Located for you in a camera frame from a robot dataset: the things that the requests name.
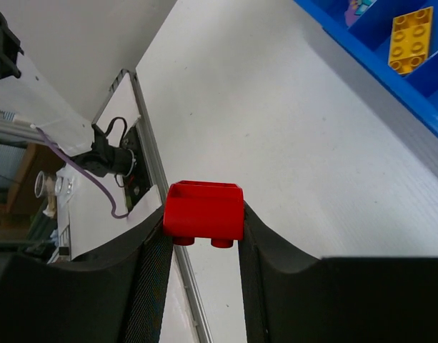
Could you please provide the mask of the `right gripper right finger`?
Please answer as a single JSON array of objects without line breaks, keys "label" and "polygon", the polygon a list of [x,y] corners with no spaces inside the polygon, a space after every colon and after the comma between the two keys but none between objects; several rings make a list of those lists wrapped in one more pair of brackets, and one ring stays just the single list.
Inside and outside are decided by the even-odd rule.
[{"label": "right gripper right finger", "polygon": [[244,209],[248,342],[438,342],[438,257],[322,257]]}]

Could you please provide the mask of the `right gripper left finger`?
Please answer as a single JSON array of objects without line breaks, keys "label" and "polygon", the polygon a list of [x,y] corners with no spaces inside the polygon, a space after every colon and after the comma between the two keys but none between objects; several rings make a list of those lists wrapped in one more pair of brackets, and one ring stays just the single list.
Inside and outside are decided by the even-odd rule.
[{"label": "right gripper left finger", "polygon": [[70,262],[0,253],[0,342],[158,342],[173,250],[162,219]]}]

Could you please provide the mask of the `red half-round lego brick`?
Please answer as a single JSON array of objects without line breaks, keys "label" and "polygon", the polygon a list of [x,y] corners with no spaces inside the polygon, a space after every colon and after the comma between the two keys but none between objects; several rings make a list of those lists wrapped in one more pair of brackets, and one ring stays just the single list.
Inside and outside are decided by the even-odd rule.
[{"label": "red half-round lego brick", "polygon": [[180,181],[169,187],[163,233],[179,246],[210,239],[220,249],[244,237],[244,193],[236,184]]}]

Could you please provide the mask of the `purple half-round lego piece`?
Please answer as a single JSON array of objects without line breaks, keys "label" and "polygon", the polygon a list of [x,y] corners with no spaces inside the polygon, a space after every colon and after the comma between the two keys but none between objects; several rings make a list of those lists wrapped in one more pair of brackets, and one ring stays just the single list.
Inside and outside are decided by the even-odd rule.
[{"label": "purple half-round lego piece", "polygon": [[374,2],[375,0],[348,0],[348,7],[344,12],[344,20],[347,27],[353,25]]}]

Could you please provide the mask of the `yellow orange butterfly lego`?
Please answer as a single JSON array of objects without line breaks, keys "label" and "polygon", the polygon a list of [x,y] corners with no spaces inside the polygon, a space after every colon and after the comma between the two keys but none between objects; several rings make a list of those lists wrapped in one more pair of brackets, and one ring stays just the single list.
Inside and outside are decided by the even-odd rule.
[{"label": "yellow orange butterfly lego", "polygon": [[394,17],[388,65],[399,75],[408,75],[428,58],[433,6]]}]

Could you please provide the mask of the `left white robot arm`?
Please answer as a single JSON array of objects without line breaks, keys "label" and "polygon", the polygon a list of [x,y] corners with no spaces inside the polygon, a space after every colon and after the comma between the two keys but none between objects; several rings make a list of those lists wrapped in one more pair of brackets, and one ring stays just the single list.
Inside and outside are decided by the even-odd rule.
[{"label": "left white robot arm", "polygon": [[94,130],[49,84],[0,12],[0,110],[20,114],[68,156],[91,151]]}]

